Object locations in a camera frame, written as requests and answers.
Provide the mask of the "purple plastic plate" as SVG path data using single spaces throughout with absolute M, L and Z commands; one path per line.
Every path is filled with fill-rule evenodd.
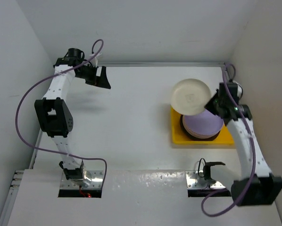
M 224 121 L 219 116 L 205 110 L 197 115 L 183 115 L 182 125 L 189 134 L 208 138 L 220 132 Z

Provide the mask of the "cream plastic plate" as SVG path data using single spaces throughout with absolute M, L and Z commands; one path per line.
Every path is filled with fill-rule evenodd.
M 206 83 L 198 79 L 185 79 L 174 85 L 170 104 L 179 114 L 197 115 L 205 110 L 211 97 Z

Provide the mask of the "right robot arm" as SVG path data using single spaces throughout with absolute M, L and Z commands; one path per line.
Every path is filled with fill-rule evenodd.
M 282 190 L 282 177 L 275 176 L 266 163 L 256 139 L 252 114 L 240 105 L 239 85 L 221 82 L 205 109 L 219 116 L 233 137 L 241 166 L 237 176 L 221 161 L 206 162 L 203 177 L 220 182 L 237 206 L 271 205 Z

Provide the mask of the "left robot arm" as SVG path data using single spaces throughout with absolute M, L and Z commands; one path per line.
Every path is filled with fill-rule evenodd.
M 57 59 L 54 69 L 57 76 L 52 79 L 43 98 L 35 101 L 35 111 L 41 130 L 52 138 L 61 153 L 60 167 L 66 179 L 80 187 L 87 187 L 91 183 L 91 175 L 82 160 L 74 159 L 69 144 L 68 135 L 74 128 L 74 119 L 66 105 L 66 97 L 74 78 L 84 79 L 88 85 L 111 89 L 106 67 L 97 74 L 96 60 L 88 63 L 83 51 L 70 48 L 64 57 Z

